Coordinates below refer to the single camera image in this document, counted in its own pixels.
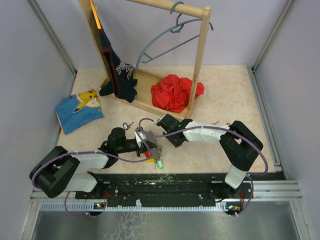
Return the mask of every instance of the small key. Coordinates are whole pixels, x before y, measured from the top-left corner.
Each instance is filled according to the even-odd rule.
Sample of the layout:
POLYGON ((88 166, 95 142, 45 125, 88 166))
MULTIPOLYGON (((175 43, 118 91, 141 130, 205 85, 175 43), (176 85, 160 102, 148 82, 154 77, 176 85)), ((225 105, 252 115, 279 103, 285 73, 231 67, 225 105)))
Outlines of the small key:
POLYGON ((131 127, 131 125, 134 124, 134 123, 135 123, 134 121, 132 123, 130 123, 130 124, 127 124, 126 122, 124 122, 122 124, 123 125, 123 129, 124 130, 128 130, 131 127))

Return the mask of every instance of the white wall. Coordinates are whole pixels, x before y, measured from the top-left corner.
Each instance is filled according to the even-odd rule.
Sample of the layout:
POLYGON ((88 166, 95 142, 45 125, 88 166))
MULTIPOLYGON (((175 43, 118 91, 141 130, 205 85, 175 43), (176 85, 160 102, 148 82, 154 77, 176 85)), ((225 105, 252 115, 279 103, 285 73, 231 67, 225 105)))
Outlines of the white wall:
MULTIPOLYGON (((77 0, 37 0, 76 68, 101 66, 77 0)), ((255 63, 287 0, 185 0, 185 4, 213 6, 204 65, 255 63)), ((113 48, 122 60, 136 64, 141 50, 155 36, 172 27, 177 13, 125 0, 95 0, 98 14, 113 48)), ((182 16, 185 21, 191 17, 182 16)), ((147 53, 157 55, 197 35, 200 22, 179 34, 167 33, 147 53)), ((193 65, 198 40, 187 43, 148 65, 193 65)))
POLYGON ((289 176, 320 237, 320 1, 294 3, 258 70, 289 176))
POLYGON ((54 107, 72 74, 26 0, 0 7, 0 239, 15 240, 32 184, 29 173, 53 147, 54 107))

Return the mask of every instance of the wooden frame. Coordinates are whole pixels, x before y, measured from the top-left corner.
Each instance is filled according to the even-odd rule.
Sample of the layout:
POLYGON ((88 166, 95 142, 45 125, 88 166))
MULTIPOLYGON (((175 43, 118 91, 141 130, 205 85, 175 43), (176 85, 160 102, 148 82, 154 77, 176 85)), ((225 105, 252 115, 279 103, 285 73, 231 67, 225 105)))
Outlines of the wooden frame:
MULTIPOLYGON (((83 10, 84 18, 90 29, 95 47, 103 63, 105 74, 107 75, 106 80, 101 85, 101 87, 103 87, 109 82, 108 76, 111 76, 111 74, 110 74, 107 61, 101 53, 102 52, 101 42, 98 34, 100 21, 97 15, 97 8, 93 5, 92 0, 78 0, 78 1, 83 10)), ((174 2, 168 1, 168 0, 127 0, 127 1, 148 5, 148 6, 159 8, 159 9, 164 9, 167 11, 170 11, 173 5, 175 4, 174 2)), ((134 107, 143 109, 145 111, 148 111, 156 115, 161 116, 163 114, 170 113, 171 115, 173 115, 174 117, 180 120, 184 118, 190 118, 198 101, 198 98, 195 97, 195 95, 196 95, 196 88, 199 80, 202 58, 204 55, 204 50, 206 45, 211 10, 212 10, 211 6, 206 6, 205 8, 199 8, 199 7, 194 7, 194 6, 185 5, 185 4, 178 4, 173 10, 176 13, 185 14, 185 15, 189 15, 189 16, 201 19, 200 36, 198 41, 198 47, 197 47, 193 77, 192 77, 192 88, 191 88, 190 99, 189 99, 187 108, 185 108, 181 113, 173 113, 173 112, 166 111, 153 106, 152 95, 150 91, 151 86, 161 81, 165 76, 154 74, 152 72, 149 72, 143 69, 134 69, 133 71, 134 78, 138 79, 138 83, 135 86, 135 89, 137 90, 137 95, 135 96, 135 99, 132 103, 128 103, 125 100, 116 98, 114 94, 109 95, 109 97, 117 99, 124 103, 131 104, 134 107)))

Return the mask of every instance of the cartoon character print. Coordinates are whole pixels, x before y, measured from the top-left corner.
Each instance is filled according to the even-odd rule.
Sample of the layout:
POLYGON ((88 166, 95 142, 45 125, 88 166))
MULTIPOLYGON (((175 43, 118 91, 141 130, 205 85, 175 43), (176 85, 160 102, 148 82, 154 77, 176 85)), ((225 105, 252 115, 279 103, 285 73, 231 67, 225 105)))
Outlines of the cartoon character print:
POLYGON ((80 111, 84 106, 89 108, 99 108, 99 98, 94 89, 75 95, 76 99, 80 102, 73 110, 74 113, 80 111))

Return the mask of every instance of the folded blue shirt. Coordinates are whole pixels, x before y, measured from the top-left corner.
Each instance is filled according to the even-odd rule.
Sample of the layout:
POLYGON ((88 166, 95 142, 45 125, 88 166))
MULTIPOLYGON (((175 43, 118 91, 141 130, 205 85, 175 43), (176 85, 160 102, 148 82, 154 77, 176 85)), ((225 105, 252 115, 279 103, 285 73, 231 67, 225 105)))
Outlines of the folded blue shirt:
POLYGON ((55 108, 55 112, 64 134, 72 133, 92 120, 104 116, 97 92, 94 89, 64 97, 55 108))

